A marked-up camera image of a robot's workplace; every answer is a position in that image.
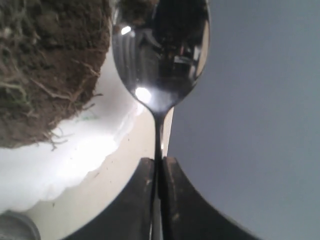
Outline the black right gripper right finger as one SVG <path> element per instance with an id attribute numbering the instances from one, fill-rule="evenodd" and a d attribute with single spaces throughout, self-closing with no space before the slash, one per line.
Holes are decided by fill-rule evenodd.
<path id="1" fill-rule="evenodd" d="M 161 195 L 165 240 L 257 239 L 211 206 L 173 157 L 166 157 L 161 163 Z"/>

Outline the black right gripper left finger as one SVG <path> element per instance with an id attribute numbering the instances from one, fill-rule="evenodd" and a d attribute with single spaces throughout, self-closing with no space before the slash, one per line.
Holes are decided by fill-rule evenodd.
<path id="1" fill-rule="evenodd" d="M 108 207 L 66 240 L 148 240 L 154 161 L 142 158 Z"/>

